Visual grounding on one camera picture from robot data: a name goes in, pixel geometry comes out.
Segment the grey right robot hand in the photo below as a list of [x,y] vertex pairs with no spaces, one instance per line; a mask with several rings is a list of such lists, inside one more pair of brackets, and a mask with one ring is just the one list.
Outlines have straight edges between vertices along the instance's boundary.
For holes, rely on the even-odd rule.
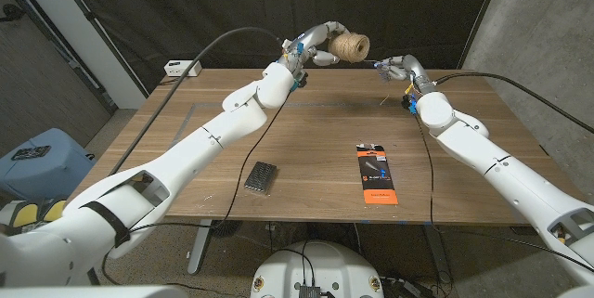
[[422,95],[436,92],[436,86],[426,70],[412,55],[396,56],[374,61],[373,66],[384,82],[409,81]]

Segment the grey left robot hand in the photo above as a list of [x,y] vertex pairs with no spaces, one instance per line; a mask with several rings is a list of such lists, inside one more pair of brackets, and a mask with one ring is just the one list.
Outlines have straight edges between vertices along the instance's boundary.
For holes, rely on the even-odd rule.
[[295,79],[301,75],[309,59],[317,66],[336,64],[341,60],[338,56],[319,50],[317,46],[343,33],[349,33],[349,30],[338,21],[327,21],[312,27],[292,41],[285,40],[282,43],[282,55],[278,63],[287,68]]

